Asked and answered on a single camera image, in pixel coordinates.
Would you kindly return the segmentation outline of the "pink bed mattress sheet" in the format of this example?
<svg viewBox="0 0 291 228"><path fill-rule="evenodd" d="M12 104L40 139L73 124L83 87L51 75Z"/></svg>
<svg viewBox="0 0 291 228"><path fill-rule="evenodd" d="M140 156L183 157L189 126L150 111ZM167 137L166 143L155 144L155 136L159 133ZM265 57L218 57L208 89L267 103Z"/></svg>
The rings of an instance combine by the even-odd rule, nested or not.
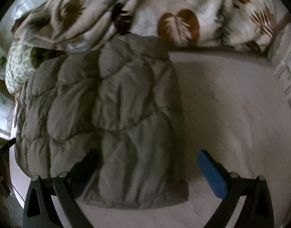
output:
<svg viewBox="0 0 291 228"><path fill-rule="evenodd" d="M203 227L220 199L196 162L205 149L228 171L266 178L275 227L291 208L291 111L266 58L232 51L172 52L186 127L189 199L125 211L81 204L94 227Z"/></svg>

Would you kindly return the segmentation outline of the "window with glass panes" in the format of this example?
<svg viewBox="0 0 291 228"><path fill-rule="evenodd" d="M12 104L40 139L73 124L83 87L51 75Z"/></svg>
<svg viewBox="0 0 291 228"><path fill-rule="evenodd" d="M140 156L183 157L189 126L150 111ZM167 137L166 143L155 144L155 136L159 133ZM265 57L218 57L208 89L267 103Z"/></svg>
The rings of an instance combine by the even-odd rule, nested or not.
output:
<svg viewBox="0 0 291 228"><path fill-rule="evenodd" d="M15 103L0 92L0 138L10 140Z"/></svg>

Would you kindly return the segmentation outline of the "green white patterned pillow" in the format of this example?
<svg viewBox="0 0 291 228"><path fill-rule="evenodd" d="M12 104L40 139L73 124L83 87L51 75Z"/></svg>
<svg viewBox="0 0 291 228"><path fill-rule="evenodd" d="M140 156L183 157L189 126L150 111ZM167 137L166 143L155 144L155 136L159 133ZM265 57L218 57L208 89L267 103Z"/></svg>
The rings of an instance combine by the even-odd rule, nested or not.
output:
<svg viewBox="0 0 291 228"><path fill-rule="evenodd" d="M5 84L10 94L15 95L26 81L35 73L41 63L40 50L13 41L7 54Z"/></svg>

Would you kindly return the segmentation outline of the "olive quilted puffer jacket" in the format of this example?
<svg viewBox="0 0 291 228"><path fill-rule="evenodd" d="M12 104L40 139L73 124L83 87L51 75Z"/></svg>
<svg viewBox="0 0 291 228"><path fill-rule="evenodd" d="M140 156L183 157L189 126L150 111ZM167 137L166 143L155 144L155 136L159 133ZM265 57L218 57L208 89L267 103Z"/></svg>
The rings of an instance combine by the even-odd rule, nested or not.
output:
<svg viewBox="0 0 291 228"><path fill-rule="evenodd" d="M20 104L15 158L27 176L54 178L94 148L99 167L80 202L153 209L188 200L179 82L160 38L128 34L45 61Z"/></svg>

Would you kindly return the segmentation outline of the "green printed plastic bag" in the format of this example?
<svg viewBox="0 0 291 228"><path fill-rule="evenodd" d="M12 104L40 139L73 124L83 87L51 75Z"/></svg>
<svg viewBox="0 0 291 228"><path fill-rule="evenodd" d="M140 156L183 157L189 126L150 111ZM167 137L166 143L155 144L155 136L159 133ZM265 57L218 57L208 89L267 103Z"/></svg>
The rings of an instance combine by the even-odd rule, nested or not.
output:
<svg viewBox="0 0 291 228"><path fill-rule="evenodd" d="M0 79L1 80L5 80L6 63L7 63L7 54L0 47Z"/></svg>

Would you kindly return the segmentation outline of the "striped grey white cushion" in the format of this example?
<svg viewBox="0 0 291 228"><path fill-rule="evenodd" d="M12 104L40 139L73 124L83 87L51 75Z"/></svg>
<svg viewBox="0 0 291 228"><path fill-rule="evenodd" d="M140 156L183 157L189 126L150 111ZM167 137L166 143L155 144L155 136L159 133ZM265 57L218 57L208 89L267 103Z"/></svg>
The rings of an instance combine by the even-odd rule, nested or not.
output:
<svg viewBox="0 0 291 228"><path fill-rule="evenodd" d="M291 23L273 40L268 51L268 61L281 83L291 110Z"/></svg>

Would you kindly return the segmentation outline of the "leaf print fleece blanket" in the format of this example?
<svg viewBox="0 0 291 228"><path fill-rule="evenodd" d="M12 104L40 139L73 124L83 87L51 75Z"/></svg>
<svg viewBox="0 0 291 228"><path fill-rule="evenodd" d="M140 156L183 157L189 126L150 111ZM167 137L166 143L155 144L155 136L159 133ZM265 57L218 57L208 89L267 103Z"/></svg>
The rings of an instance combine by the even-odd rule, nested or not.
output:
<svg viewBox="0 0 291 228"><path fill-rule="evenodd" d="M26 45L87 51L115 35L158 36L171 48L226 46L262 53L274 34L273 0L47 0L12 29Z"/></svg>

